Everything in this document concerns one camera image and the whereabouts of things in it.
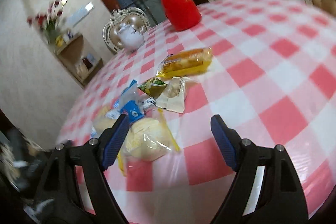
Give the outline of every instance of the bread in plastic wrapper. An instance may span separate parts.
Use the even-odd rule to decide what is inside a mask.
[[[119,167],[123,175],[137,160],[154,161],[169,152],[179,152],[180,148],[166,123],[163,110],[156,108],[149,116],[136,121],[126,136],[120,149]]]
[[[206,72],[212,61],[212,50],[196,48],[177,54],[168,55],[159,65],[156,76],[172,78]]]

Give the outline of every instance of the pink and white checkered tablecloth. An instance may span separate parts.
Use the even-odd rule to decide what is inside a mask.
[[[202,21],[174,32],[168,20],[144,34],[133,54],[121,51],[78,98],[58,141],[84,144],[102,105],[132,79],[155,75],[168,55],[210,46],[209,70],[194,76],[183,114],[165,111],[180,153],[140,162],[123,177],[105,176],[129,222],[208,224],[234,178],[210,130],[220,114],[256,145],[285,145],[312,215],[336,182],[336,21],[295,0],[218,0],[199,6]],[[81,170],[85,207],[92,211]]]

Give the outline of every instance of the wall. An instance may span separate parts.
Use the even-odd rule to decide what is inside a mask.
[[[0,0],[0,109],[44,148],[58,132],[82,89],[26,24],[28,15],[45,12],[52,0]],[[112,58],[102,39],[110,17],[101,0],[68,0],[64,15],[91,2],[94,9],[75,28],[106,63]]]

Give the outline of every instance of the bottle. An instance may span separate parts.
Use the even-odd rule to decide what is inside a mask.
[[[176,31],[191,28],[201,21],[201,14],[193,0],[161,0],[166,17]]]
[[[85,64],[85,66],[87,67],[87,69],[91,69],[92,68],[92,64],[91,62],[88,60],[87,57],[82,57],[83,63]]]

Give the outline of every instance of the wall shelf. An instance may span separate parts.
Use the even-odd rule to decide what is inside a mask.
[[[54,53],[63,67],[69,71],[71,76],[82,88],[84,88],[104,66],[102,58],[81,33],[76,33],[61,47],[54,48]],[[82,60],[82,56],[86,57],[88,54],[91,54],[95,58],[96,63],[93,64],[86,74],[80,77],[77,74],[76,65]]]
[[[67,46],[69,46],[73,41],[75,41],[76,39],[83,37],[83,35],[81,33],[76,33],[69,41],[65,42],[64,45],[62,45],[59,48],[55,49],[55,54],[59,55]]]

